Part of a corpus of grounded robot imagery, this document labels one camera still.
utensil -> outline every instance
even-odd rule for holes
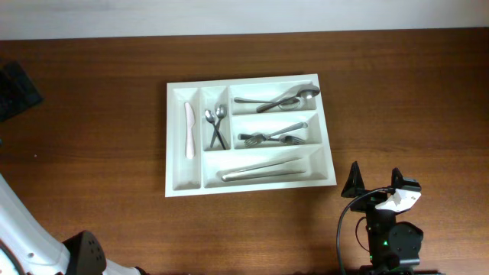
[[[251,135],[251,134],[239,134],[238,135],[238,139],[242,140],[242,141],[246,141],[248,138],[252,138],[252,137],[253,137],[253,135]],[[302,144],[306,143],[306,141],[304,141],[302,138],[294,137],[291,135],[287,135],[287,136],[281,137],[281,138],[272,138],[271,137],[267,141],[279,141],[281,143],[289,144],[289,145],[302,145]]]
[[[224,141],[222,141],[221,133],[219,133],[219,130],[215,126],[215,117],[214,114],[212,113],[211,110],[206,110],[205,112],[206,120],[208,123],[212,124],[214,127],[214,132],[217,135],[217,138],[219,139],[219,142],[221,143],[222,149],[226,150],[226,146],[224,145]]]
[[[284,128],[282,130],[276,131],[276,132],[274,132],[272,134],[256,134],[252,138],[248,138],[244,142],[244,145],[246,147],[253,147],[253,146],[259,145],[260,143],[262,143],[264,141],[269,140],[273,136],[276,136],[276,135],[279,135],[279,134],[285,134],[285,133],[288,133],[290,131],[295,131],[295,130],[299,130],[299,129],[302,129],[302,128],[307,128],[307,126],[308,126],[307,123],[305,123],[305,122],[299,122],[299,123],[296,123],[296,124],[294,124],[292,126],[289,126],[287,128]]]
[[[215,115],[217,115],[217,118],[219,119],[217,121],[217,124],[215,127],[217,128],[217,131],[219,131],[219,128],[221,127],[221,121],[228,115],[228,108],[226,104],[220,104],[216,109],[215,109]],[[215,141],[216,134],[212,134],[212,140],[211,140],[211,148],[214,147],[214,141]]]
[[[185,141],[185,156],[192,159],[196,155],[195,141],[193,140],[192,127],[196,123],[196,118],[193,114],[192,106],[190,103],[185,102],[185,115],[186,115],[186,141]]]
[[[260,165],[258,167],[242,168],[242,169],[239,169],[236,171],[227,172],[221,176],[221,180],[224,182],[229,182],[229,181],[233,181],[233,180],[256,179],[256,178],[261,178],[261,177],[266,177],[266,176],[282,176],[282,175],[290,175],[290,174],[296,174],[296,173],[305,173],[304,170],[277,170],[277,171],[267,171],[267,172],[262,172],[262,173],[256,173],[256,174],[251,174],[251,175],[240,175],[240,173],[258,170],[258,169],[263,169],[263,168],[267,168],[267,167],[273,167],[276,165],[289,163],[289,162],[295,161],[295,160],[300,160],[300,158],[294,157],[292,159],[281,160],[281,161],[278,161],[276,163],[269,163],[269,164],[265,164],[265,165]]]
[[[260,106],[257,108],[257,112],[258,113],[265,112],[268,109],[271,109],[277,105],[280,105],[280,104],[282,104],[286,101],[289,101],[291,99],[294,99],[294,98],[311,99],[311,98],[315,97],[316,95],[318,95],[320,92],[321,91],[319,90],[319,87],[317,87],[317,86],[314,86],[312,84],[303,85],[303,86],[301,86],[300,90],[297,92],[296,95],[285,98],[285,99],[281,99],[281,100],[279,100],[275,103],[271,103],[269,105]]]
[[[275,103],[273,101],[243,99],[240,97],[237,97],[234,100],[236,103]],[[280,108],[282,111],[292,111],[292,110],[299,108],[301,105],[302,105],[302,101],[300,99],[293,98],[290,101],[287,101],[287,102],[284,102],[284,103],[278,105],[278,108]]]

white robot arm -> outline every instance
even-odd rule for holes
[[[37,223],[0,174],[0,273],[85,275],[69,271],[71,256],[65,244]],[[103,271],[103,275],[144,274],[143,270],[122,267],[110,260],[106,260]]]

brown wooden surface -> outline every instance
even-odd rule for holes
[[[87,229],[153,274],[337,269],[340,197],[399,167],[423,196],[420,269],[489,270],[489,30],[0,42],[45,102],[0,124],[0,173],[62,241]],[[318,73],[338,186],[165,199],[166,83]],[[348,213],[347,267],[368,264]],[[366,234],[360,233],[366,242]]]

cutlery tray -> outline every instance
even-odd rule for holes
[[[295,95],[304,84],[319,87],[317,75],[168,83],[166,197],[336,185],[322,107],[323,92],[302,99],[299,108],[289,111],[275,107],[258,114],[256,108],[262,104],[234,102],[236,97],[277,101],[285,95]],[[185,102],[191,104],[196,120],[193,159],[185,156]],[[226,150],[219,139],[210,147],[214,128],[204,117],[206,109],[215,114],[219,104],[228,107],[219,129],[228,145]],[[239,134],[270,134],[298,122],[306,122],[308,127],[287,134],[305,140],[303,145],[265,141],[246,148],[245,141],[238,139]],[[221,179],[226,171],[290,158],[299,159],[284,164],[281,169],[300,169],[305,173],[229,182]]]

white plastic knife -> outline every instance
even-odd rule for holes
[[[193,140],[193,133],[192,133],[192,127],[196,123],[196,117],[193,114],[192,106],[188,102],[185,102],[185,115],[186,115],[185,156],[189,159],[192,159],[196,155],[196,146]]]

